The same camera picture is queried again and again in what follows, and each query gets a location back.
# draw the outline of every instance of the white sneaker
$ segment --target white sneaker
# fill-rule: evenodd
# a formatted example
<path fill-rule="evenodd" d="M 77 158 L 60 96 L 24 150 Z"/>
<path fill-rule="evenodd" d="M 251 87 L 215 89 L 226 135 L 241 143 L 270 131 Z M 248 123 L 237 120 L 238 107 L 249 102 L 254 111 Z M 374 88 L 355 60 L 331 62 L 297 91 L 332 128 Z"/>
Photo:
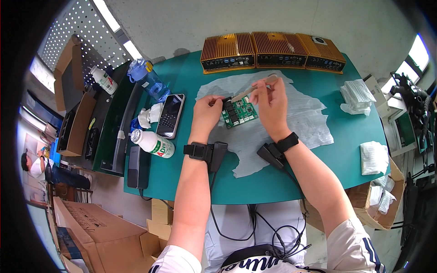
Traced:
<path fill-rule="evenodd" d="M 91 188 L 91 184 L 93 183 L 93 177 L 90 174 L 87 174 L 86 178 L 88 178 L 88 180 L 90 181 L 90 188 Z"/>

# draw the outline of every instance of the phone screen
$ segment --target phone screen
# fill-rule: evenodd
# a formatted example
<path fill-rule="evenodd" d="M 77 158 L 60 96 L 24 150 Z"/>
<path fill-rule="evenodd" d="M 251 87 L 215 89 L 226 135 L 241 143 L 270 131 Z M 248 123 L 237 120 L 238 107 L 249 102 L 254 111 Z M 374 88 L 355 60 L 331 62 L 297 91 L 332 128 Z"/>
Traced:
<path fill-rule="evenodd" d="M 158 123 L 158 128 L 156 129 L 157 134 L 165 138 L 173 137 L 183 98 L 183 94 L 169 95 L 167 97 Z"/>

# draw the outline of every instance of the water bottle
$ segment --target water bottle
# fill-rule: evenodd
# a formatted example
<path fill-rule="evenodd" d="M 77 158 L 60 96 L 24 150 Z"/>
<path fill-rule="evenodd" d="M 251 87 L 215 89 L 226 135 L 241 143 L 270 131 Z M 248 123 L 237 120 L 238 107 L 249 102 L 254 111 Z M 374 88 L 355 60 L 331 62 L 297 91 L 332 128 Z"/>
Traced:
<path fill-rule="evenodd" d="M 164 102 L 167 96 L 170 95 L 170 90 L 153 70 L 152 63 L 144 58 L 131 62 L 128 76 L 131 83 L 137 82 L 141 84 L 144 90 L 158 103 Z"/>

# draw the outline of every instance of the white foam sheet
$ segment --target white foam sheet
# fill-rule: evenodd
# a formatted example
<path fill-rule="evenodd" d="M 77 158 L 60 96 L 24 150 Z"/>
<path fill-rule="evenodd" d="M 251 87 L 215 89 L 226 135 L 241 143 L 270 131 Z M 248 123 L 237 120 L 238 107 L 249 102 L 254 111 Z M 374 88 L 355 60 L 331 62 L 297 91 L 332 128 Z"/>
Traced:
<path fill-rule="evenodd" d="M 322 114 L 322 110 L 326 109 L 326 106 L 318 99 L 297 91 L 290 84 L 293 81 L 279 70 L 268 70 L 216 79 L 200 87 L 196 100 L 209 94 L 222 95 L 224 97 L 237 95 L 249 89 L 253 82 L 265 78 L 272 73 L 275 73 L 284 80 L 285 92 L 288 98 L 287 124 L 290 130 L 295 132 L 299 139 L 310 149 L 334 143 L 334 139 L 326 125 L 328 116 Z M 257 113 L 259 112 L 258 105 L 254 105 L 254 109 Z M 237 154 L 239 164 L 232 170 L 236 178 L 251 175 L 269 165 L 269 163 L 257 155 L 257 150 L 264 143 L 272 142 L 259 118 L 228 129 L 226 128 L 223 116 L 220 116 L 220 120 L 211 131 L 208 140 L 209 143 L 214 143 L 215 141 L 228 143 L 228 150 Z"/>

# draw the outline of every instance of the green circuit board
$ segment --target green circuit board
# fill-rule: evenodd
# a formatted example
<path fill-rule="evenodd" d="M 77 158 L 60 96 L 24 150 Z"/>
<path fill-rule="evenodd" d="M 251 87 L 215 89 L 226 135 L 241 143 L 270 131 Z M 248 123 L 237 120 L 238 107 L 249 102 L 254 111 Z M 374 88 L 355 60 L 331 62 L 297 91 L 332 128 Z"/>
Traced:
<path fill-rule="evenodd" d="M 232 97 L 224 99 L 222 116 L 228 129 L 258 118 L 258 114 L 249 102 L 249 97 L 231 103 Z"/>

